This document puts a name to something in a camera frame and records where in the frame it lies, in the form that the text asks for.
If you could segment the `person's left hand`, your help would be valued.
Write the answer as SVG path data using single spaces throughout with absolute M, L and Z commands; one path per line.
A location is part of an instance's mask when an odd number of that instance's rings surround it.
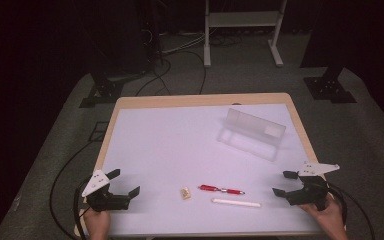
M 96 212 L 91 209 L 86 211 L 83 217 L 89 235 L 108 234 L 111 223 L 111 217 L 108 211 Z

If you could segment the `white metal stand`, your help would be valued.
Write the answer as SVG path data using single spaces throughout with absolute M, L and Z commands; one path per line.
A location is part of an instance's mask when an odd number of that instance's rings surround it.
M 280 0 L 276 11 L 260 12 L 211 12 L 210 0 L 205 0 L 204 21 L 204 62 L 205 67 L 211 66 L 210 29 L 211 28 L 237 28 L 237 27 L 273 27 L 274 33 L 268 40 L 274 63 L 277 67 L 284 65 L 277 48 L 277 41 L 281 30 L 288 0 Z

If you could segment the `clear plastic pencil case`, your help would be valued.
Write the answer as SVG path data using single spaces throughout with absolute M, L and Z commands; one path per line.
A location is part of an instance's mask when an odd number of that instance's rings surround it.
M 234 149 L 274 161 L 285 131 L 284 125 L 230 108 L 217 140 Z

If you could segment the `black stand base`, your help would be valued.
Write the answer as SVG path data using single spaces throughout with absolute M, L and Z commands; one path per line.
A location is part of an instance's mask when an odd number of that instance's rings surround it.
M 342 67 L 329 66 L 321 77 L 306 77 L 304 82 L 315 100 L 330 100 L 332 103 L 355 103 L 353 95 L 344 89 L 338 78 Z
M 124 84 L 118 81 L 93 79 L 94 84 L 81 103 L 80 108 L 92 108 L 97 104 L 115 103 L 121 96 Z

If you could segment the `person's right hand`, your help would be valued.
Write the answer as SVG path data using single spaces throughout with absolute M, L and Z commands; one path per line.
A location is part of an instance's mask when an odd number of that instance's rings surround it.
M 325 198 L 325 209 L 319 211 L 315 204 L 303 204 L 300 208 L 312 216 L 326 233 L 344 230 L 342 209 L 331 195 Z

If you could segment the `white pen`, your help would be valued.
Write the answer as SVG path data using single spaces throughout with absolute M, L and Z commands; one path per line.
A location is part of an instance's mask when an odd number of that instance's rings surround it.
M 237 200 L 228 200 L 228 199 L 219 199 L 219 198 L 212 198 L 211 202 L 217 203 L 217 204 L 244 206 L 244 207 L 252 207 L 252 208 L 261 207 L 261 204 L 256 202 L 237 201 Z

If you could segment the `red pen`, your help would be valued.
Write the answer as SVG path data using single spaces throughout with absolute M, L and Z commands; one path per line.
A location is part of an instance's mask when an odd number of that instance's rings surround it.
M 226 194 L 233 194 L 233 195 L 244 195 L 245 192 L 237 189 L 230 189 L 230 188 L 220 188 L 212 185 L 200 185 L 198 186 L 198 189 L 203 191 L 211 191 L 211 192 L 222 192 Z

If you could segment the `black square floor frame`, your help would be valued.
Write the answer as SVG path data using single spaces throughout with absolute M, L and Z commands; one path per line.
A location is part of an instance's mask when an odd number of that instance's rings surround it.
M 105 138 L 109 122 L 108 121 L 97 121 L 94 128 L 89 135 L 88 140 L 90 142 L 102 142 Z

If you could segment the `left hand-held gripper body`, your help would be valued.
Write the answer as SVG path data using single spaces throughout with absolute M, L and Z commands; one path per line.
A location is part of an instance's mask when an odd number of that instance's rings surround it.
M 101 169 L 96 170 L 87 180 L 81 196 L 96 212 L 127 210 L 130 204 L 128 195 L 115 195 L 109 191 L 110 181 Z

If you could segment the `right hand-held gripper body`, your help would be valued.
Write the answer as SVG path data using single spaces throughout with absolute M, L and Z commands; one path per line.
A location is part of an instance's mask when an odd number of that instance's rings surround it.
M 301 169 L 296 171 L 303 188 L 286 192 L 286 200 L 290 205 L 315 204 L 319 211 L 324 210 L 329 187 L 322 175 L 339 169 L 337 164 L 305 162 Z

